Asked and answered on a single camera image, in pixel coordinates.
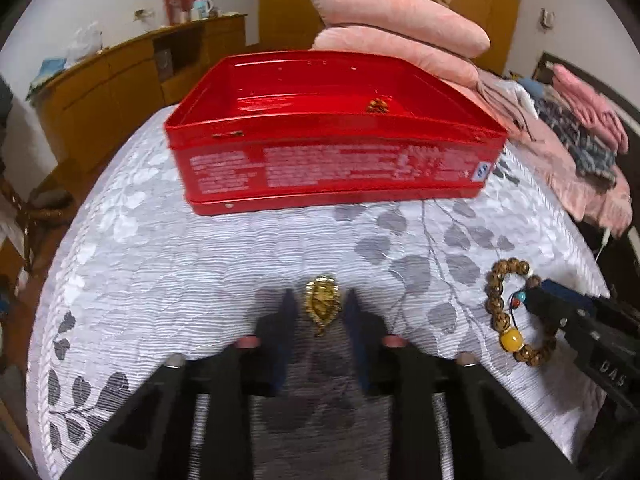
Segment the wooden coat stand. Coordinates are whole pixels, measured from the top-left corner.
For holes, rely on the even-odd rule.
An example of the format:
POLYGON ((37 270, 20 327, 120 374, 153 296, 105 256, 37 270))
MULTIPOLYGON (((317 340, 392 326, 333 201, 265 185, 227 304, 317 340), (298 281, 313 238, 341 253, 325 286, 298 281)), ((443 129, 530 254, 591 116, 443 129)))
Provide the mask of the wooden coat stand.
POLYGON ((23 200, 4 175, 5 171, 6 165, 1 164, 1 195, 16 212, 16 223, 23 234, 24 269, 27 273, 32 273, 38 230, 70 224, 74 198, 64 188, 55 188, 37 195, 35 202, 23 200))

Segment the gold pendant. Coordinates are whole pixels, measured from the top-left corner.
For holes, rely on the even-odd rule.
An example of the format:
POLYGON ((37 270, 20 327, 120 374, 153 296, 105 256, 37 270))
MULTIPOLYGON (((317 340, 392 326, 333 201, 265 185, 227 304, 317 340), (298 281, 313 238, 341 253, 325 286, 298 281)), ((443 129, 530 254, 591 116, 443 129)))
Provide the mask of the gold pendant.
POLYGON ((304 310, 314 324, 314 336, 323 336, 342 310, 340 286, 332 275, 319 275, 305 286, 304 310))

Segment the blue cloth on cabinet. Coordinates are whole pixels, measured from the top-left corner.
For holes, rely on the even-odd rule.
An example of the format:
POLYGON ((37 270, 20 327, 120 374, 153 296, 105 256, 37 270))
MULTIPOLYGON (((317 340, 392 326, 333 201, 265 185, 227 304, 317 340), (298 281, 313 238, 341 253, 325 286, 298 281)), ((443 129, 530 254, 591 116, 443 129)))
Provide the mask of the blue cloth on cabinet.
POLYGON ((45 58, 40 65, 38 74, 29 84, 27 99, 30 100, 50 79, 63 73, 65 65, 66 58, 45 58))

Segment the white plastic bag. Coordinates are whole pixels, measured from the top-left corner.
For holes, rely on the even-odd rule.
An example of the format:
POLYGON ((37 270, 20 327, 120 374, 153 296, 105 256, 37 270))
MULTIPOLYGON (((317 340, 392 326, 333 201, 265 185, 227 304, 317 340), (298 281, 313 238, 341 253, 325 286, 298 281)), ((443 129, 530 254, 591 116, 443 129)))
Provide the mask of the white plastic bag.
POLYGON ((100 24, 92 22, 75 32, 72 41, 66 49, 66 66, 72 67, 77 63, 91 58, 103 49, 103 35, 100 24))

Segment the grey leaf pattern table cloth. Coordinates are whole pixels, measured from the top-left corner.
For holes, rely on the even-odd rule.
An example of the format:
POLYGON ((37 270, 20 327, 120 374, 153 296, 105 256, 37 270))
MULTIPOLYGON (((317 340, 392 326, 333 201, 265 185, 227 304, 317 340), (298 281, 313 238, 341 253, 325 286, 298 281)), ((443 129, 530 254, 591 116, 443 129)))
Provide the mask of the grey leaf pattern table cloth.
POLYGON ((56 253, 32 332, 27 416, 38 474, 58 478, 168 356, 217 353, 287 292, 296 348, 275 399, 252 404, 261 479, 379 479, 387 402, 366 398, 345 326, 320 328, 349 292, 422 351, 470 352, 568 457, 604 400, 560 342, 530 367, 501 347, 486 309, 502 259, 592 296, 591 250, 521 148, 508 145, 479 196, 201 217, 156 113, 122 147, 56 253))

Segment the wooden sideboard cabinet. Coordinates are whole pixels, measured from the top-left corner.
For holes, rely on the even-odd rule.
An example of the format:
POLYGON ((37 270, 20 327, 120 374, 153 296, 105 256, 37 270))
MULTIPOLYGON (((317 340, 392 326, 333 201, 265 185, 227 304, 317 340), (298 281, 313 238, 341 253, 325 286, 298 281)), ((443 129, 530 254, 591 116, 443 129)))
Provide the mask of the wooden sideboard cabinet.
POLYGON ((96 168, 152 115, 180 102, 217 62, 245 51, 245 16, 165 27, 108 48, 32 92, 60 164, 96 168))

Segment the pink bed sheet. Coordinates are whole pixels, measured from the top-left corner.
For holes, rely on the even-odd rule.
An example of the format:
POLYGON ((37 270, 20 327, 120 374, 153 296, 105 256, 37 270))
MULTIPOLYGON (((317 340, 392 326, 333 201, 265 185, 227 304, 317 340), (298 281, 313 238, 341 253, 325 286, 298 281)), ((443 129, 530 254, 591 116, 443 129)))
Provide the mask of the pink bed sheet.
POLYGON ((615 168, 614 188, 599 190, 595 183, 577 173, 573 157, 556 134, 498 86, 499 77, 486 70, 478 73, 480 86, 472 98, 506 128, 510 142, 567 212, 577 221, 587 221, 611 230, 615 237, 622 236, 632 222, 631 190, 623 173, 615 168))

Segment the pink folded blanket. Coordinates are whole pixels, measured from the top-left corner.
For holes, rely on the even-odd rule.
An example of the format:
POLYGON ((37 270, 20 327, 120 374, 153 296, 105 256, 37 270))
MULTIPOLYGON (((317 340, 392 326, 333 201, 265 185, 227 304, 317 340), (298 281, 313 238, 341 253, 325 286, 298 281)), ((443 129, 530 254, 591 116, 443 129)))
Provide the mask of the pink folded blanket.
POLYGON ((608 100, 562 64, 552 65, 552 86, 570 104, 579 122, 611 151, 626 154, 629 140, 608 100))

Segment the wall switch panel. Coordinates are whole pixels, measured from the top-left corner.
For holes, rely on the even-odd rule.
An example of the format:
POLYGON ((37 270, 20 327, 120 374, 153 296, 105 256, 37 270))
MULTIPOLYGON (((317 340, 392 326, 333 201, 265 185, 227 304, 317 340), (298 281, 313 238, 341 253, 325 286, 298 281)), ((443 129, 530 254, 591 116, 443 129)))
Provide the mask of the wall switch panel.
POLYGON ((539 15, 539 26, 545 32, 552 30, 554 27, 555 15, 552 11, 542 8, 539 15))

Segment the lower pink folded quilt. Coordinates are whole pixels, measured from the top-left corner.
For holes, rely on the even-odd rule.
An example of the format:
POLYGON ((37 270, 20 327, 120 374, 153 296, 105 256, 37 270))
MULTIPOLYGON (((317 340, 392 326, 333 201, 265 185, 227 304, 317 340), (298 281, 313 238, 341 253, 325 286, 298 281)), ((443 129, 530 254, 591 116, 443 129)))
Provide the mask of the lower pink folded quilt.
POLYGON ((314 38, 312 50, 360 52, 401 58, 440 79, 475 88, 478 69, 469 61, 422 42, 373 27, 330 27, 314 38))

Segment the plaid folded clothes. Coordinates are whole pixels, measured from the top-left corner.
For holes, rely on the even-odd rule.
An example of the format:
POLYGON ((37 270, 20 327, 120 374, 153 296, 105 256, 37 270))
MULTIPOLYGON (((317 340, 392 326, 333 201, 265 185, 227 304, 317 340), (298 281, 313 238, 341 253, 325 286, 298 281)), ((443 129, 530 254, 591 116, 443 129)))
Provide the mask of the plaid folded clothes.
POLYGON ((536 99, 538 117, 555 133, 572 156, 578 177, 602 191, 617 183, 615 153, 590 133, 565 106, 546 98, 536 99))

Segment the red tin box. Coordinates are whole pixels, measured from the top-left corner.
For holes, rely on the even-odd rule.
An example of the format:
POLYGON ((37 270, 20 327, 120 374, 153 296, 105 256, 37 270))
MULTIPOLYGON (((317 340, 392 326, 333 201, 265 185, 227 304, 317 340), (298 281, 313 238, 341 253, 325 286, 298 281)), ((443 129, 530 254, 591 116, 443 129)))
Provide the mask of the red tin box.
POLYGON ((165 131, 201 216, 473 197, 508 137, 407 61, 318 50, 224 58, 165 131))

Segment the blue electric kettle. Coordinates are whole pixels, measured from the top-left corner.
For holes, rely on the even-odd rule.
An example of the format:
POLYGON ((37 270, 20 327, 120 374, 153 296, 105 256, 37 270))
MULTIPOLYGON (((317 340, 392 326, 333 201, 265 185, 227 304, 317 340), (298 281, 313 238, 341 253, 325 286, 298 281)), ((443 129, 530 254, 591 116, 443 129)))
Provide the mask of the blue electric kettle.
POLYGON ((213 0, 193 0, 192 18, 194 20, 206 20, 214 7, 213 0))

